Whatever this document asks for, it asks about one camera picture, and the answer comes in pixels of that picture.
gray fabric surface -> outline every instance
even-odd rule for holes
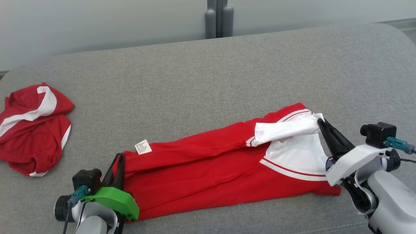
[[[379,121],[416,143],[415,74],[415,45],[380,24],[84,52],[21,66],[0,82],[0,99],[46,82],[75,108],[54,170],[29,178],[0,162],[0,233],[61,232],[53,207],[73,191],[71,177],[105,171],[116,153],[143,139],[172,141],[296,102],[322,112],[354,144],[364,143],[362,124]],[[416,190],[415,165],[403,163],[394,174]],[[125,233],[371,233],[365,226],[343,190],[173,214],[127,224]]]

red garment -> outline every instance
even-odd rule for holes
[[[340,188],[326,181],[327,157],[316,129],[271,141],[266,134],[268,142],[259,140],[269,129],[291,131],[288,124],[296,127],[297,119],[312,118],[308,126],[317,126],[315,115],[322,116],[298,103],[264,118],[152,143],[149,153],[125,151],[125,191],[133,194],[139,219],[308,192],[339,195]]]
[[[0,160],[26,176],[43,176],[59,161],[74,104],[49,85],[12,92],[0,113]]]

white care label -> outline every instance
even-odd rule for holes
[[[144,140],[135,144],[134,147],[136,148],[138,154],[145,154],[145,153],[152,152],[152,149],[150,148],[149,143],[147,143],[147,140]]]

